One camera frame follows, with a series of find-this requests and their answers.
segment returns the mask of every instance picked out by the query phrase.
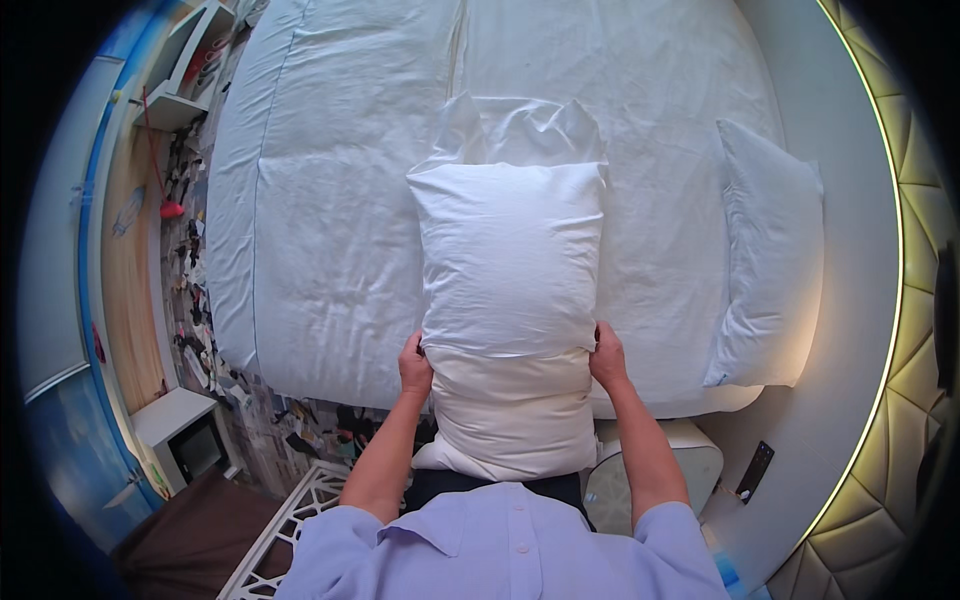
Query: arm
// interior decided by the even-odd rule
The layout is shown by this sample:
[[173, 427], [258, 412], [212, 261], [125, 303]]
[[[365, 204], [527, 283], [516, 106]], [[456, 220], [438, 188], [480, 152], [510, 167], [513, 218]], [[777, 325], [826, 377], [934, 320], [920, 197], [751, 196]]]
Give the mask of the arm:
[[360, 455], [340, 494], [340, 506], [363, 509], [384, 524], [399, 515], [420, 409], [433, 382], [433, 369], [418, 352], [420, 336], [420, 331], [410, 336], [400, 352], [400, 396]]
[[597, 322], [597, 347], [590, 355], [590, 373], [607, 390], [616, 413], [623, 465], [630, 482], [631, 524], [663, 502], [686, 505], [686, 481], [670, 443], [647, 412], [627, 376], [623, 345], [609, 323]]

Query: forearm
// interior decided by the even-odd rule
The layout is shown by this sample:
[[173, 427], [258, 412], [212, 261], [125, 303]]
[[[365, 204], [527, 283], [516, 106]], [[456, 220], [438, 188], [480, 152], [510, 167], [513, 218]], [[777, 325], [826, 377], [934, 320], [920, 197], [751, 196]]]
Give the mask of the forearm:
[[629, 379], [618, 379], [607, 390], [616, 412], [623, 465], [630, 482], [631, 522], [648, 509], [677, 500], [690, 503], [686, 481], [673, 450], [657, 421], [647, 412]]
[[353, 466], [340, 495], [341, 506], [363, 509], [384, 524], [397, 518], [424, 401], [409, 393], [396, 399], [390, 415]]

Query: dark trousers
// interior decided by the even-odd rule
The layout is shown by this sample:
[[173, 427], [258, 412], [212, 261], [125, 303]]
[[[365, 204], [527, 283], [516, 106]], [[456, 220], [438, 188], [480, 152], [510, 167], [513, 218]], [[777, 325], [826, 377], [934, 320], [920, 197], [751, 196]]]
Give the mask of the dark trousers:
[[[471, 477], [452, 470], [418, 468], [414, 471], [413, 484], [403, 494], [403, 498], [407, 501], [407, 507], [402, 512], [405, 514], [418, 511], [441, 493], [469, 492], [494, 483], [496, 482]], [[580, 497], [580, 473], [524, 481], [523, 487], [537, 495], [560, 500], [563, 504], [569, 504], [577, 509], [587, 520], [590, 531], [596, 533], [596, 527], [587, 517], [587, 509], [584, 508], [584, 501]]]

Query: duvet cover seam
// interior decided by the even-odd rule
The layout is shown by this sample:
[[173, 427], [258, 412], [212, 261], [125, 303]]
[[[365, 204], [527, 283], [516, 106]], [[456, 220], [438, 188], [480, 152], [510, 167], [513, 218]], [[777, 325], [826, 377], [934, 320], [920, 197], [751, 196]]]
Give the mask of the duvet cover seam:
[[267, 120], [264, 122], [263, 136], [260, 138], [260, 151], [256, 155], [256, 181], [253, 183], [253, 269], [251, 274], [251, 317], [253, 325], [253, 353], [256, 356], [256, 366], [257, 370], [260, 371], [261, 377], [264, 376], [263, 365], [260, 364], [260, 348], [256, 340], [256, 202], [257, 196], [259, 195], [260, 186], [260, 159], [263, 157], [263, 146], [267, 142], [267, 130], [270, 128], [270, 119], [274, 115], [276, 88], [280, 83], [280, 78], [283, 76], [283, 69], [287, 65], [287, 58], [290, 56], [290, 51], [294, 47], [294, 40], [297, 38], [297, 30], [299, 30], [303, 25], [303, 19], [306, 18], [306, 11], [310, 8], [312, 3], [312, 0], [308, 0], [303, 5], [303, 12], [300, 13], [300, 21], [290, 34], [290, 43], [287, 45], [287, 51], [283, 55], [283, 62], [280, 63], [280, 69], [276, 73], [274, 93], [270, 96], [270, 108], [267, 109]]

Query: hand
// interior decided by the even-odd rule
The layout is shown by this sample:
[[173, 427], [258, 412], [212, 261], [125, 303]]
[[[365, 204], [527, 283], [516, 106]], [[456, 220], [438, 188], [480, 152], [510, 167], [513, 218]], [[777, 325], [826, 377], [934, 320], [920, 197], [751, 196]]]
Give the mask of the hand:
[[426, 400], [433, 384], [433, 368], [420, 349], [422, 337], [423, 330], [419, 329], [407, 338], [407, 343], [403, 345], [396, 361], [400, 366], [400, 392], [415, 394]]
[[610, 385], [618, 380], [630, 381], [623, 355], [623, 344], [606, 321], [598, 321], [595, 333], [597, 347], [590, 355], [590, 374], [608, 392]]

